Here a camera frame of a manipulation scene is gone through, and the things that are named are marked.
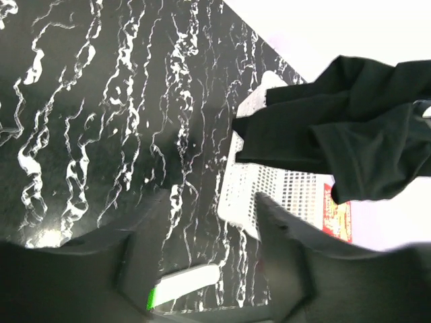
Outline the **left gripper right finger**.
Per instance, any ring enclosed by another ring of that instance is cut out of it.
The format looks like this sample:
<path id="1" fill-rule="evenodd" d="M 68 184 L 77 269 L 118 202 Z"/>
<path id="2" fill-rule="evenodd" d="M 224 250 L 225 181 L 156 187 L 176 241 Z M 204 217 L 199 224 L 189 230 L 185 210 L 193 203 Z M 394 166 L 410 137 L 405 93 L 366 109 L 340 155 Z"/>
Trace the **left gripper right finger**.
<path id="1" fill-rule="evenodd" d="M 255 195 L 274 322 L 429 322 L 430 244 L 362 248 Z"/>

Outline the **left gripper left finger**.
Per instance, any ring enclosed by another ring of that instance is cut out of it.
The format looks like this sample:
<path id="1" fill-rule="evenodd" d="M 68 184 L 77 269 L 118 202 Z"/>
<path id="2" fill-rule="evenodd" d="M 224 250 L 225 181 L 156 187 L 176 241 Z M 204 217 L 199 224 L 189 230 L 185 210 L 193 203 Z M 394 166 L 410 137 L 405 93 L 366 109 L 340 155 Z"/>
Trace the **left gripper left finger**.
<path id="1" fill-rule="evenodd" d="M 148 322 L 170 193 L 58 248 L 1 243 L 2 322 Z"/>

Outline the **black daisy print t-shirt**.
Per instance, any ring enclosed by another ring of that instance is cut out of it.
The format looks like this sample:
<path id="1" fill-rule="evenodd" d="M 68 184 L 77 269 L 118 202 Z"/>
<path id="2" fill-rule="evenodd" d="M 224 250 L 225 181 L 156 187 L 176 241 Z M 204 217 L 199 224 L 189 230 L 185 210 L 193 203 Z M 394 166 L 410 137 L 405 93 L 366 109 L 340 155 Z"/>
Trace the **black daisy print t-shirt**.
<path id="1" fill-rule="evenodd" d="M 379 201 L 430 175 L 430 62 L 337 57 L 314 82 L 267 90 L 233 120 L 239 163 L 334 177 L 332 199 Z"/>

